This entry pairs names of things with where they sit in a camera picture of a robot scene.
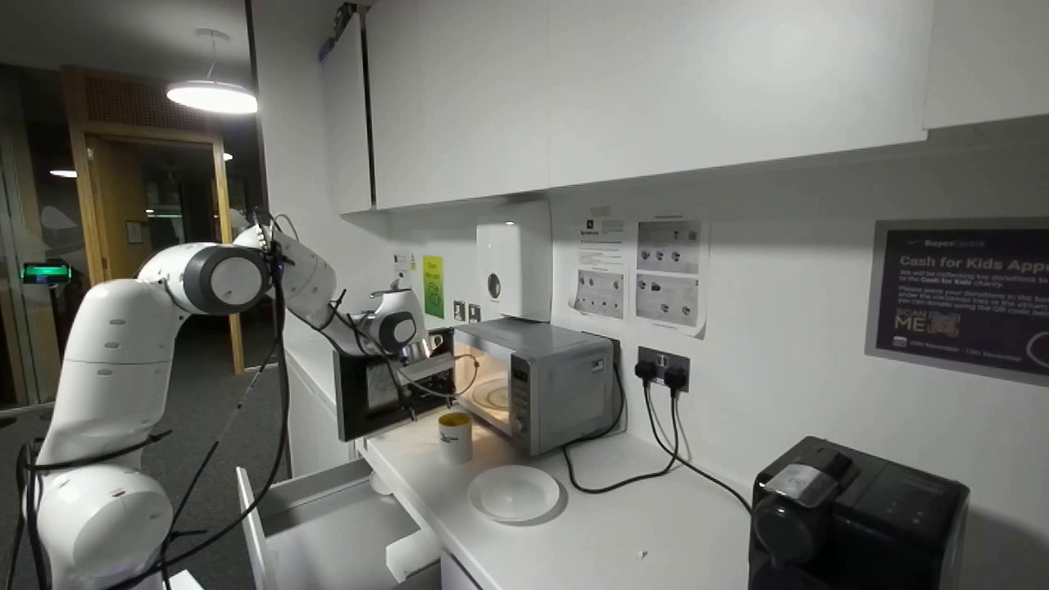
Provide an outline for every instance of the kitchen counter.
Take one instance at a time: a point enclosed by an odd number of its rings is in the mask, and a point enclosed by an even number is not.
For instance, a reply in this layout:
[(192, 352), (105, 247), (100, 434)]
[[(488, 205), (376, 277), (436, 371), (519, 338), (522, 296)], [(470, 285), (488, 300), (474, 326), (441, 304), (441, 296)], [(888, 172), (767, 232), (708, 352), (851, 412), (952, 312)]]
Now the kitchen counter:
[[(731, 496), (674, 468), (664, 478), (610, 496), (581, 496), (561, 454), (522, 459), (490, 431), (472, 431), (472, 459), (448, 462), (439, 448), (436, 412), (374, 434), (360, 456), (485, 590), (744, 590), (748, 515)], [(572, 448), (578, 478), (605, 484), (653, 472), (664, 456), (634, 435)], [(541, 526), (502, 526), (470, 502), (470, 483), (494, 465), (533, 465), (558, 478), (566, 505)]]

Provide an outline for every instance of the white plate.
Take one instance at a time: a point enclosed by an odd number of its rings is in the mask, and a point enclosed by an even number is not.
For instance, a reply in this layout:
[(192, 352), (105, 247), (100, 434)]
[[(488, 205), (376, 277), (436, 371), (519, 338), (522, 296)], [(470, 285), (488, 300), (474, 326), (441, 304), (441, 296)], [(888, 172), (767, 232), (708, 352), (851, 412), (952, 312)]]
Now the white plate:
[(563, 507), (563, 491), (541, 468), (502, 465), (470, 483), (470, 502), (502, 526), (537, 526)]

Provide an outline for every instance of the coffee machine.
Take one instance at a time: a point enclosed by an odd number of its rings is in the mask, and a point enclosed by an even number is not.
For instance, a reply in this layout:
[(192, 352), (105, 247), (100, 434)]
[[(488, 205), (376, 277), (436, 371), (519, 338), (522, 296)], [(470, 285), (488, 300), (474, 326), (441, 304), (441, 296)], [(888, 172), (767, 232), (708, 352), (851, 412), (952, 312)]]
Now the coffee machine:
[(952, 590), (966, 496), (806, 435), (753, 478), (752, 590)]

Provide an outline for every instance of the ceiling light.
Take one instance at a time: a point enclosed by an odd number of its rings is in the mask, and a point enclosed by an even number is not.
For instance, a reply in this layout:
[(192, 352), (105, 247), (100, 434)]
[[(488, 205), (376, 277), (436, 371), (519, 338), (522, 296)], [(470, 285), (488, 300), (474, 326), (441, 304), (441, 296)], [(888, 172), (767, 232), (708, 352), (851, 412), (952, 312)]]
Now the ceiling light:
[(209, 44), (206, 77), (166, 86), (166, 103), (185, 104), (185, 108), (198, 108), (198, 111), (209, 111), (209, 115), (228, 115), (228, 117), (256, 115), (260, 98), (250, 90), (242, 90), (236, 83), (212, 80), (217, 44), (228, 44), (228, 37), (221, 31), (198, 31), (198, 37)]
[(166, 90), (166, 103), (209, 115), (256, 115), (260, 98), (233, 83), (188, 80)]
[(65, 182), (76, 178), (72, 167), (52, 167), (48, 175), (52, 175), (52, 178), (65, 178)]

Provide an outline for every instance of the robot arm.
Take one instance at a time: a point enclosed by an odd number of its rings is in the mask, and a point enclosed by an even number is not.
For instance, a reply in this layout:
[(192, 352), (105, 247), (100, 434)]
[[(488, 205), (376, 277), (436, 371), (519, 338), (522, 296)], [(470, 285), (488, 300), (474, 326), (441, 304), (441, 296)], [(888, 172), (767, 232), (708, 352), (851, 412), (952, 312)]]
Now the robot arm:
[(96, 285), (76, 316), (36, 456), (36, 465), (63, 468), (47, 468), (26, 496), (60, 590), (109, 587), (155, 564), (170, 502), (141, 476), (139, 447), (165, 415), (178, 330), (190, 316), (245, 312), (272, 288), (272, 277), (281, 304), (340, 354), (386, 354), (423, 338), (414, 293), (383, 293), (370, 316), (340, 317), (331, 304), (331, 267), (272, 228), (256, 228), (233, 247), (175, 247), (139, 278)]

